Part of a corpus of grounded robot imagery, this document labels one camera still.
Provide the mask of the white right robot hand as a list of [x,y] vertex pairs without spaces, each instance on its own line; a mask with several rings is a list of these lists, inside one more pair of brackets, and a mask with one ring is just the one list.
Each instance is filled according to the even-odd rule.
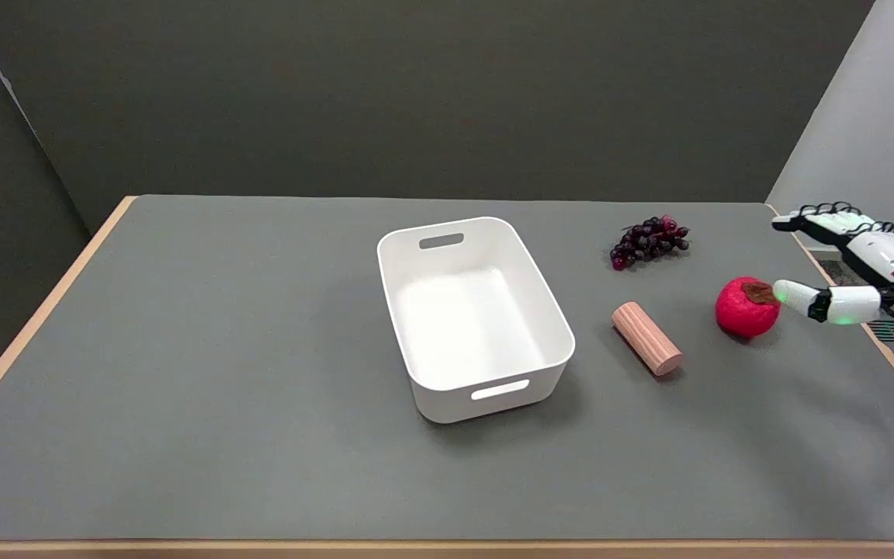
[[773,294],[785,307],[819,323],[859,325],[894,319],[894,222],[874,220],[848,202],[806,204],[772,219],[779,232],[803,233],[837,248],[863,286],[807,286],[777,280]]

